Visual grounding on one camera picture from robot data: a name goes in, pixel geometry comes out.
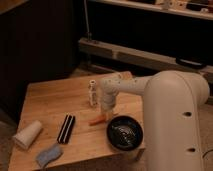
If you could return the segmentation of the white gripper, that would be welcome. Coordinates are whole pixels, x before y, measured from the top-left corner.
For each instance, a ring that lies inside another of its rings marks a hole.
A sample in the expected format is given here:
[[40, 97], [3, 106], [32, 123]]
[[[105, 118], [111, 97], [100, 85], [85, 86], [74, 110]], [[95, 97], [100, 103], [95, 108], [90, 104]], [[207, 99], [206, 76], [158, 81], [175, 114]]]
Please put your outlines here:
[[106, 111], [105, 112], [106, 121], [109, 121], [114, 117], [114, 111], [112, 109], [116, 105], [117, 95], [118, 95], [117, 92], [113, 92], [113, 93], [102, 92], [101, 93], [100, 104], [101, 104], [101, 109], [103, 111]]

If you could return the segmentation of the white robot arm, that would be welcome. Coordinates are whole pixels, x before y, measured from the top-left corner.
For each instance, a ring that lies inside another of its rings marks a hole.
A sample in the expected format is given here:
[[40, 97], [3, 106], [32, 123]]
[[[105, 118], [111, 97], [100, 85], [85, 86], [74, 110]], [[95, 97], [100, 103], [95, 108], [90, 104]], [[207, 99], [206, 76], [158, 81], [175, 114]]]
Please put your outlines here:
[[147, 171], [204, 171], [198, 108], [210, 95], [198, 73], [161, 71], [123, 79], [113, 74], [100, 81], [101, 109], [111, 113], [120, 92], [142, 97]]

